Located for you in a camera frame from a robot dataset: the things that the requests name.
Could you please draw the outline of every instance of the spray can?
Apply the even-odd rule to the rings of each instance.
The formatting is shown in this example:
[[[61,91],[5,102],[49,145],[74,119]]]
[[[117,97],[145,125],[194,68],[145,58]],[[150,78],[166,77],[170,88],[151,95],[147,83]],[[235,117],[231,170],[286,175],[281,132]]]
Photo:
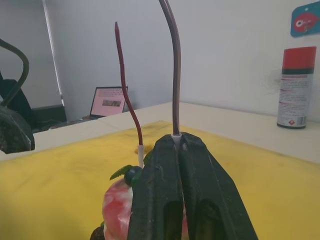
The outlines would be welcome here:
[[[306,128],[316,51],[315,46],[284,50],[277,126]]]

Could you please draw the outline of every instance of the yellow cloth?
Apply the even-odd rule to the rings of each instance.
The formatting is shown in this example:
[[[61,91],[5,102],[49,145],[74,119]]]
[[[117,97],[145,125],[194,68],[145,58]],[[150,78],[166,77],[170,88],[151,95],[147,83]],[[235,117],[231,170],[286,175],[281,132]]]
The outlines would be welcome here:
[[[172,125],[143,127],[145,144]],[[320,166],[200,130],[235,181],[260,240],[320,239]],[[138,164],[135,129],[0,162],[0,240],[89,240],[109,177]]]

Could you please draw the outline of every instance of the white table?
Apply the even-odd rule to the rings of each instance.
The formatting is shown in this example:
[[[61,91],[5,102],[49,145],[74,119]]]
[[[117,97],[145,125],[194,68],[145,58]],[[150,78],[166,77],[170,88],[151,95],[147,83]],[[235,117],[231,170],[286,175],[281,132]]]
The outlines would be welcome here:
[[[172,104],[165,103],[135,111],[141,125],[156,121],[172,122]],[[189,103],[180,104],[180,124],[215,133],[281,154],[320,163],[320,123],[309,122],[306,129],[279,128],[277,118],[255,113],[226,110]],[[105,134],[134,128],[129,112],[99,118],[34,135],[39,152],[46,149],[91,139]],[[5,155],[0,161],[32,152]]]

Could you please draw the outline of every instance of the red cap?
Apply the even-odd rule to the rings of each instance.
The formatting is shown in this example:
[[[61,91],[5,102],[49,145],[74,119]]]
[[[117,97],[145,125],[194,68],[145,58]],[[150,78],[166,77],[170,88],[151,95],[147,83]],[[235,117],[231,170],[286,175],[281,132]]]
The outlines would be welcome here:
[[[282,69],[312,69],[315,67],[316,46],[284,50]]]

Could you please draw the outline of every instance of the aerosol can label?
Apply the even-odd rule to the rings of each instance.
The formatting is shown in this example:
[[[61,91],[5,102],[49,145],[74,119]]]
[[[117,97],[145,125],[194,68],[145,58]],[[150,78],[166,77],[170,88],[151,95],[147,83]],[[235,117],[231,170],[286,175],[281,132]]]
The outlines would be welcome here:
[[[282,75],[278,124],[293,128],[306,126],[313,76],[313,74]]]

